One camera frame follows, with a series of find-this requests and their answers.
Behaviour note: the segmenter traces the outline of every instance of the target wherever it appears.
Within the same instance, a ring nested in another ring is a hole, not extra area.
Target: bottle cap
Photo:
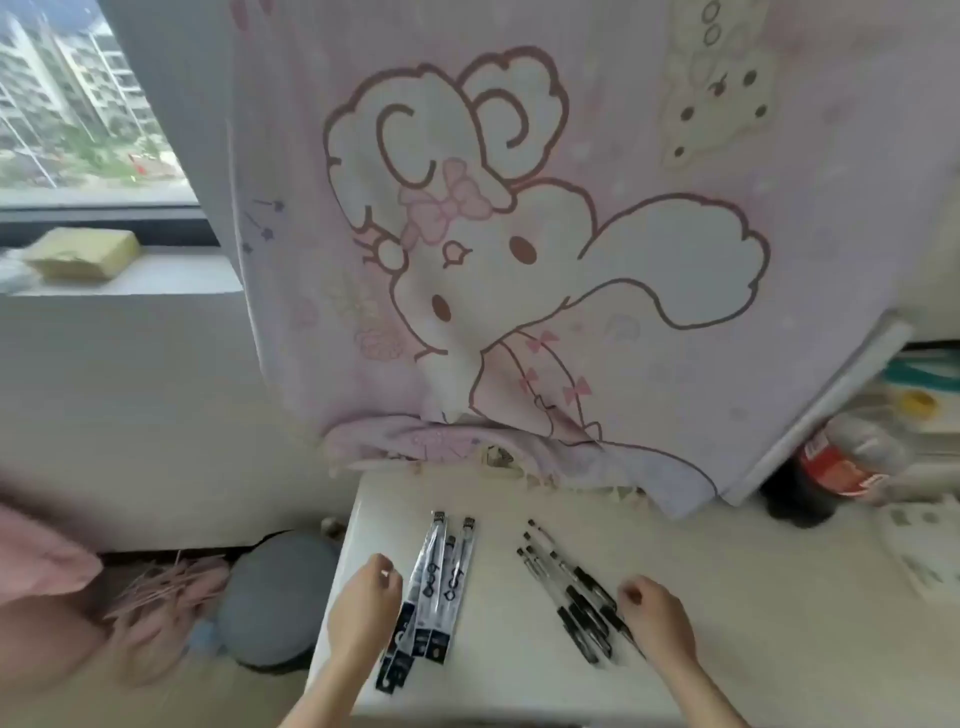
[[[940,404],[922,389],[908,389],[897,398],[897,409],[906,417],[925,422],[936,416]]]

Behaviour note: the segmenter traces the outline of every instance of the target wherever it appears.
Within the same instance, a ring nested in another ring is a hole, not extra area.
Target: yellow sponge
[[[140,255],[130,231],[53,228],[27,248],[23,260],[47,279],[116,277]]]

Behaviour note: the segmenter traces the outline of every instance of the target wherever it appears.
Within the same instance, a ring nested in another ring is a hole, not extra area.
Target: apartment building
[[[76,28],[8,13],[0,18],[0,144],[42,148],[62,124],[91,138],[160,134],[102,17]]]

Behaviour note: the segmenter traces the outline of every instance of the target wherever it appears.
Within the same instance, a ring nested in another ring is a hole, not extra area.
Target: desk
[[[608,590],[643,572],[679,596],[702,663],[754,725],[942,728],[960,716],[960,613],[913,593],[866,508],[811,531],[750,503],[670,522],[645,505],[529,491],[473,466],[369,472],[331,600],[375,551],[406,580],[432,509],[457,529],[477,519],[452,650],[442,667],[417,660],[392,696],[368,680],[355,715],[681,724],[657,674],[619,637],[618,666],[590,667],[577,652],[516,556],[534,518]],[[325,630],[311,679],[328,654]]]

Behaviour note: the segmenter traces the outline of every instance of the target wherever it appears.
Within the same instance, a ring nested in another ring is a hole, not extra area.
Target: red bottle label
[[[818,485],[838,496],[862,496],[888,477],[855,465],[828,439],[823,427],[800,449],[800,465]]]

